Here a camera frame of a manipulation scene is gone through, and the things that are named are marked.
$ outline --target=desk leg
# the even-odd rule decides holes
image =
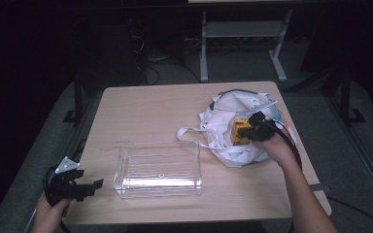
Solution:
[[[286,76],[286,73],[284,72],[283,66],[281,65],[278,55],[280,54],[281,46],[283,45],[284,38],[286,37],[291,14],[292,14],[292,9],[287,10],[283,24],[281,25],[280,33],[278,35],[277,46],[273,50],[269,51],[269,56],[271,57],[271,61],[272,61],[272,64],[274,65],[275,72],[277,72],[278,79],[281,82],[286,82],[287,76]]]
[[[202,38],[201,38],[201,55],[200,55],[200,69],[201,82],[208,82],[208,68],[207,68],[207,13],[202,13]]]

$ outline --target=floor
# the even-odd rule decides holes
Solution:
[[[279,82],[267,53],[272,45],[272,42],[254,42],[250,49],[241,47],[223,54],[210,54],[209,83],[272,81],[285,89],[312,75],[299,72],[308,41],[289,41],[285,42],[280,55],[288,81]],[[145,70],[146,79],[142,84],[198,83],[197,52],[186,56],[182,65],[170,58],[151,67],[153,69]],[[283,92],[283,97],[325,193],[331,198],[331,218],[339,232],[373,232],[373,180],[362,162],[362,149],[357,146],[362,146],[373,162],[373,105],[365,89],[353,82],[351,108],[359,109],[366,122],[347,127],[337,113],[339,95],[323,96],[320,92],[323,82],[324,79],[318,80],[296,93]],[[62,122],[66,113],[74,109],[73,84],[59,96],[0,207],[0,232],[30,230],[36,201],[43,194],[41,183],[45,171],[64,154],[73,152],[87,137],[101,96],[102,92],[96,97],[85,96],[84,118],[76,127]],[[358,143],[351,134],[359,138]],[[266,219],[262,225],[267,232],[278,233],[287,232],[290,223],[290,219]],[[123,233],[127,229],[126,225],[69,227],[73,232]]]

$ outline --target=light wood table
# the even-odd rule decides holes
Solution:
[[[67,224],[158,223],[291,217],[284,176],[271,159],[242,168],[226,168],[207,149],[201,150],[202,193],[199,196],[122,199],[113,189],[120,145],[127,142],[177,142],[184,126],[198,126],[198,114],[221,91],[243,88],[270,93],[278,100],[298,140],[309,184],[320,183],[283,98],[272,82],[201,83],[114,87],[105,90],[85,150],[80,183],[105,179],[104,186],[84,202],[73,202]],[[200,133],[185,139],[206,143]],[[328,214],[323,191],[315,192]]]

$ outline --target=clear plastic container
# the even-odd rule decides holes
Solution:
[[[114,189],[122,198],[199,195],[199,157],[196,142],[123,145]]]

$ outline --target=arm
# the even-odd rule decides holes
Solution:
[[[275,134],[270,140],[254,144],[264,148],[283,169],[295,232],[337,232],[281,136]]]
[[[53,233],[59,227],[62,217],[66,216],[72,199],[63,199],[55,206],[48,204],[47,198],[42,198],[36,206],[36,215],[32,232]]]

